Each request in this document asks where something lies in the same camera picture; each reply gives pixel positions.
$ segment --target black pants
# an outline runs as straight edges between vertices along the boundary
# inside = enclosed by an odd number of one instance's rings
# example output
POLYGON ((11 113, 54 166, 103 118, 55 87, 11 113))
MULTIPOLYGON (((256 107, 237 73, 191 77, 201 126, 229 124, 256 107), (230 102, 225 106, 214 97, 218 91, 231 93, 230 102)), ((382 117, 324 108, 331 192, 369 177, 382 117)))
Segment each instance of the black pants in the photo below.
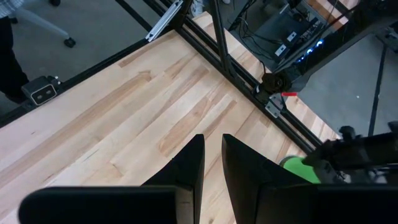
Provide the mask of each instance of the black pants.
POLYGON ((28 79, 15 58, 13 45, 11 22, 4 17, 0 19, 0 91, 20 98, 23 96, 21 86, 28 83, 28 79))

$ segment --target metal bracket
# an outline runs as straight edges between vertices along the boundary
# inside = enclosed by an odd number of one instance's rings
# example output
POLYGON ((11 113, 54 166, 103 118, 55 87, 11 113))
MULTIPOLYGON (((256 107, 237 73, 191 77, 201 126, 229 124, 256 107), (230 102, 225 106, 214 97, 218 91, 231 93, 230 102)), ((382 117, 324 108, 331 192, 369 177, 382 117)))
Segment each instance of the metal bracket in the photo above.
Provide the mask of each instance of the metal bracket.
POLYGON ((145 37, 145 39, 147 39, 148 42, 155 40, 160 35, 160 33, 167 27, 169 22, 181 9, 183 2, 184 2, 183 0, 175 0, 175 2, 169 7, 166 13, 156 23, 154 28, 152 28, 152 30, 145 37))
POLYGON ((279 117, 280 112, 284 108, 282 97, 280 93, 275 93, 269 97, 269 101, 266 104, 266 110, 275 118, 279 117))

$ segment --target chair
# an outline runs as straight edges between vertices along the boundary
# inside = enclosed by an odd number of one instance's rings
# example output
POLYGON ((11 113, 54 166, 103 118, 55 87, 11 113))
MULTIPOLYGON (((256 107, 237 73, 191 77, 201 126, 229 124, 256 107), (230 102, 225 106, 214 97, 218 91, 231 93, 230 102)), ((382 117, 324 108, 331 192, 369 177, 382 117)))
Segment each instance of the chair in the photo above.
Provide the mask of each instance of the chair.
MULTIPOLYGON (((49 0, 49 3, 52 6, 59 6, 61 4, 61 0, 49 0)), ((59 28, 58 26, 52 24, 49 21, 46 21, 45 19, 41 18, 40 16, 34 14, 33 12, 30 12, 22 7, 20 7, 14 14, 10 15, 11 22, 13 24, 17 24, 18 20, 17 18, 23 18, 28 21, 31 21, 32 23, 41 26, 44 29, 49 30, 50 32, 53 32, 54 34, 61 35, 64 38, 63 43, 69 47, 72 48, 75 46, 76 42, 71 38, 65 30, 59 28)))

